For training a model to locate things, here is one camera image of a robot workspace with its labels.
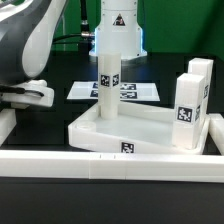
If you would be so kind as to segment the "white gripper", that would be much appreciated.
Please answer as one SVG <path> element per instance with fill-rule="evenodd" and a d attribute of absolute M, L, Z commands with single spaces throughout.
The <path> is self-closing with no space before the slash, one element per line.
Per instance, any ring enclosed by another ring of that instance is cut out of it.
<path fill-rule="evenodd" d="M 51 107 L 54 90 L 45 80 L 31 80 L 18 85 L 0 85 L 0 99 L 5 102 Z"/>

